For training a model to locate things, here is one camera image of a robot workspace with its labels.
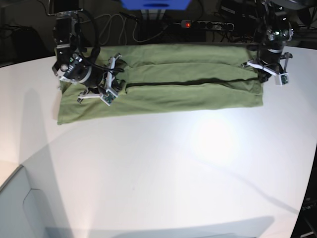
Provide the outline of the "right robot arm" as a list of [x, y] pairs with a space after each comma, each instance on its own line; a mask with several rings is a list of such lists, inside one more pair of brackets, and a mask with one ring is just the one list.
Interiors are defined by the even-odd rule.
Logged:
[[[79, 13], [90, 19], [95, 34], [93, 48], [87, 57], [84, 56], [87, 49], [82, 43]], [[49, 15], [56, 17], [53, 28], [56, 62], [52, 67], [55, 76], [63, 83], [85, 86], [85, 90], [78, 95], [78, 103], [99, 98], [110, 106], [122, 89], [122, 83], [116, 79], [119, 73], [124, 72], [122, 55], [111, 56], [106, 65], [96, 63], [101, 51], [99, 31], [94, 18], [80, 7], [79, 1], [51, 0]]]

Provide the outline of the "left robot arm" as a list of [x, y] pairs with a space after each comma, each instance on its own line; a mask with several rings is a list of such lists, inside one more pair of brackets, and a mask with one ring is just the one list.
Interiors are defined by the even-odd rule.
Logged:
[[285, 8], [271, 0], [259, 3], [260, 29], [262, 39], [256, 44], [249, 44], [247, 49], [256, 54], [241, 66], [251, 67], [258, 74], [261, 83], [274, 77], [275, 83], [284, 86], [289, 83], [287, 72], [288, 61], [293, 57], [291, 53], [284, 52], [284, 47], [292, 40], [294, 29], [289, 22]]

